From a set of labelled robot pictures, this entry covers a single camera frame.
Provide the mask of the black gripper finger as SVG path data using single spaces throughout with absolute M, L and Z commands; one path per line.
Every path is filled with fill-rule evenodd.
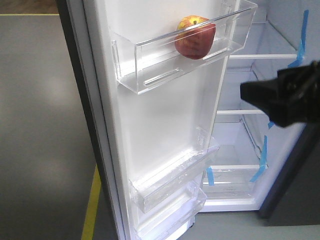
M 240 98 L 282 128 L 294 123 L 319 123 L 320 62 L 281 69 L 274 79 L 244 82 Z

